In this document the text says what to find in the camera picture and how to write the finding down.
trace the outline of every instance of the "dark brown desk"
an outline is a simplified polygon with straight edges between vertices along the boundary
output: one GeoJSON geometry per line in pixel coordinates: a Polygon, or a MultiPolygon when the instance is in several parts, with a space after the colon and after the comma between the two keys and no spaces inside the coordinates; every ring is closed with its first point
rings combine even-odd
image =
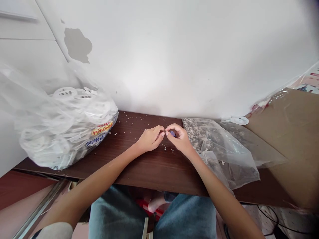
{"type": "MultiPolygon", "coordinates": [[[[60,171],[42,168],[26,158],[15,169],[85,179],[135,143],[144,129],[173,123],[182,125],[182,120],[120,111],[111,134],[90,154],[69,168],[60,171]]],[[[240,202],[290,208],[295,205],[268,169],[260,169],[259,173],[260,181],[234,190],[240,202]]],[[[115,183],[185,194],[208,195],[194,167],[166,137],[157,149],[131,162],[115,183]]]]}

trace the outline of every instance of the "plastic bag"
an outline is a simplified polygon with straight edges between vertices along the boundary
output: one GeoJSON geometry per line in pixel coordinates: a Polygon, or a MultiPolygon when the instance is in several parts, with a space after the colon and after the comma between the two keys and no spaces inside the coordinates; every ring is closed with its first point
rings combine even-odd
{"type": "Polygon", "coordinates": [[[230,189],[259,180],[259,172],[249,150],[211,119],[183,118],[188,137],[200,154],[212,151],[230,189]]]}
{"type": "Polygon", "coordinates": [[[288,162],[285,156],[242,125],[230,122],[217,123],[251,152],[256,167],[268,168],[288,162]]]}
{"type": "Polygon", "coordinates": [[[211,171],[219,178],[220,181],[233,193],[233,191],[229,187],[229,183],[227,178],[225,177],[222,168],[220,167],[220,163],[216,158],[216,155],[213,151],[204,151],[199,153],[199,156],[202,158],[204,163],[210,168],[211,171]]]}
{"type": "Polygon", "coordinates": [[[14,116],[21,147],[37,165],[58,170],[95,148],[118,116],[103,87],[73,63],[67,72],[64,81],[36,82],[0,63],[1,107],[14,116]]]}
{"type": "Polygon", "coordinates": [[[300,90],[304,92],[309,92],[313,94],[319,94],[319,61],[316,62],[309,70],[304,74],[294,77],[288,83],[281,86],[277,90],[273,91],[271,94],[258,101],[252,106],[250,115],[260,114],[263,110],[271,105],[271,103],[279,98],[285,97],[289,93],[290,89],[300,90]]]}

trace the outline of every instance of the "foot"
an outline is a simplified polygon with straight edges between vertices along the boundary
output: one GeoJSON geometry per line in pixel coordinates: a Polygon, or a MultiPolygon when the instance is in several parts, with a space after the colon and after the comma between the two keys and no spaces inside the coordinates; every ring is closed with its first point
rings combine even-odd
{"type": "Polygon", "coordinates": [[[151,213],[154,213],[156,209],[158,209],[160,206],[166,203],[167,202],[165,201],[165,198],[164,198],[164,192],[156,191],[153,194],[151,201],[149,202],[148,211],[151,213]]]}

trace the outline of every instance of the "peeling paint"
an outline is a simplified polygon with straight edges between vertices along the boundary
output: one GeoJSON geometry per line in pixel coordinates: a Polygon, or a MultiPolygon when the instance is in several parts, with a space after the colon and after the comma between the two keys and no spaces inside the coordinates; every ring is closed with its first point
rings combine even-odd
{"type": "Polygon", "coordinates": [[[79,28],[66,28],[64,33],[64,42],[69,56],[82,63],[90,63],[87,57],[93,47],[90,40],[83,35],[79,28]]]}

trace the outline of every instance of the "hand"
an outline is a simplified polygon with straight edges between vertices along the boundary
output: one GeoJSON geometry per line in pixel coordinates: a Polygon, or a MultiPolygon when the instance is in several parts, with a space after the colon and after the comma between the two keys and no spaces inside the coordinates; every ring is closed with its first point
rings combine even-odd
{"type": "Polygon", "coordinates": [[[177,124],[171,124],[170,126],[168,126],[165,129],[166,132],[166,136],[168,138],[169,141],[171,141],[175,147],[181,151],[183,154],[185,154],[187,156],[187,154],[189,152],[194,151],[194,148],[192,146],[192,144],[189,141],[188,135],[187,135],[187,131],[184,130],[181,126],[177,125],[177,124]],[[175,138],[169,131],[170,130],[176,130],[177,131],[177,138],[175,138]]]}
{"type": "Polygon", "coordinates": [[[165,136],[164,132],[160,133],[161,131],[164,131],[164,127],[160,125],[155,128],[145,130],[136,142],[136,145],[143,153],[156,149],[165,136]]]}

